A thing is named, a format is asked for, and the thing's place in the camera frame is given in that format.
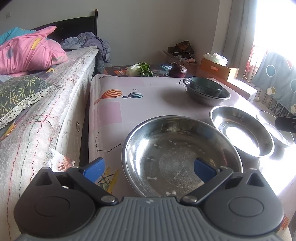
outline gray gripper base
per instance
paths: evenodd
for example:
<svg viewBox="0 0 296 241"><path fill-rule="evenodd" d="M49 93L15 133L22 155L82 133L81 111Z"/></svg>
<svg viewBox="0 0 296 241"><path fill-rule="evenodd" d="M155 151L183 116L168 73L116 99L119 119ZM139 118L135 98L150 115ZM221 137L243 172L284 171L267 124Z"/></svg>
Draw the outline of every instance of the gray gripper base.
<svg viewBox="0 0 296 241"><path fill-rule="evenodd" d="M275 234L249 238L280 241ZM174 197L126 197L113 207L103 207L97 217L78 232L57 239L24 234L17 241L233 241L248 240L215 229L195 207L179 204Z"/></svg>

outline onion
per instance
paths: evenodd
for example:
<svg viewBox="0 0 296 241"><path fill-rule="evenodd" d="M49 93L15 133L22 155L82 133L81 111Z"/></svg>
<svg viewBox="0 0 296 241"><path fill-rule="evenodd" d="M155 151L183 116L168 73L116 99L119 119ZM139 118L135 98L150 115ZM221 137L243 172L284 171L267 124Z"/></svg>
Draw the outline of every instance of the onion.
<svg viewBox="0 0 296 241"><path fill-rule="evenodd" d="M187 69L177 63L173 64L173 67L170 69L170 77L173 78L184 78L186 76Z"/></svg>

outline green leaf-patterned pillow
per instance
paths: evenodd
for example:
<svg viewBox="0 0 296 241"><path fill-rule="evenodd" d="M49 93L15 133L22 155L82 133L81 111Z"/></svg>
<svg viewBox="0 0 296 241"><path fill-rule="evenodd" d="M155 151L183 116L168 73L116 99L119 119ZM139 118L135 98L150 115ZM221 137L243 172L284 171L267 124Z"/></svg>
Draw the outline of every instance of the green leaf-patterned pillow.
<svg viewBox="0 0 296 241"><path fill-rule="evenodd" d="M58 86L27 75L13 77L0 85L0 128L14 120L22 110L39 101Z"/></svg>

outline metal screw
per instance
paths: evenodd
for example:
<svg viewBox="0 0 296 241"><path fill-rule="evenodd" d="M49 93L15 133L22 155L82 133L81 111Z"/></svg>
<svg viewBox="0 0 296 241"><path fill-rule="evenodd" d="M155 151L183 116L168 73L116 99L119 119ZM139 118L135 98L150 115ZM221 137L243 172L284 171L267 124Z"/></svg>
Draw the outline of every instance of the metal screw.
<svg viewBox="0 0 296 241"><path fill-rule="evenodd" d="M182 201L187 204L193 204L193 203L197 202L197 198L195 196L186 195L186 196L182 197Z"/></svg>
<svg viewBox="0 0 296 241"><path fill-rule="evenodd" d="M101 201L105 203L113 203L116 201L116 197L111 195L106 195L101 198Z"/></svg>

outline pink pillow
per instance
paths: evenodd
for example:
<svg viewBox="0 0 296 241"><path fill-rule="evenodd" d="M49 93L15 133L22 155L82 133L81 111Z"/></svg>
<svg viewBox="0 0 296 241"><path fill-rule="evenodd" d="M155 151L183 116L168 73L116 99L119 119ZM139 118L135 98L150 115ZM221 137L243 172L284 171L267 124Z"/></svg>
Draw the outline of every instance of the pink pillow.
<svg viewBox="0 0 296 241"><path fill-rule="evenodd" d="M68 59L59 43L46 39L56 29L49 26L32 34L6 41L0 46L0 74L44 70Z"/></svg>

